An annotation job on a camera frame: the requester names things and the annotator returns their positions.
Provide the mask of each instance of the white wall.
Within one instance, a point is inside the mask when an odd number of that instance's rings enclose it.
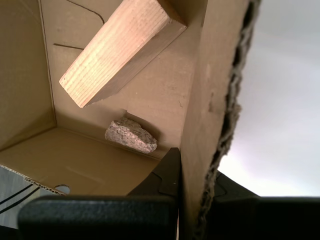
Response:
[[[320,1],[264,0],[219,170],[261,196],[320,196]]]

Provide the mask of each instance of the speckled stone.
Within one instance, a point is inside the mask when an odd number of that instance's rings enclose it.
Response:
[[[105,139],[135,149],[144,154],[156,150],[158,142],[141,125],[126,117],[111,122]]]

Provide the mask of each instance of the wood grain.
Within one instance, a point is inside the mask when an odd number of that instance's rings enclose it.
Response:
[[[124,0],[59,82],[81,108],[108,98],[185,29],[164,1]]]

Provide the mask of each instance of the corrugated cardboard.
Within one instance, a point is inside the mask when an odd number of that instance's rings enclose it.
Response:
[[[59,79],[120,3],[0,3],[0,29],[8,32],[0,45],[7,58],[0,65],[0,165],[55,193],[67,185],[72,195],[126,195],[171,147],[181,147],[180,222],[190,231],[185,238],[201,238],[215,170],[239,114],[259,1],[171,0],[188,29],[118,94],[81,109]],[[122,116],[152,133],[157,150],[144,155],[107,142],[107,127]]]

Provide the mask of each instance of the hole in cardboard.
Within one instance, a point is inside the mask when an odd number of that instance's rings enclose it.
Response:
[[[70,187],[68,187],[67,185],[64,185],[64,184],[57,185],[54,188],[59,190],[60,192],[63,192],[64,194],[67,194],[67,195],[70,193]]]

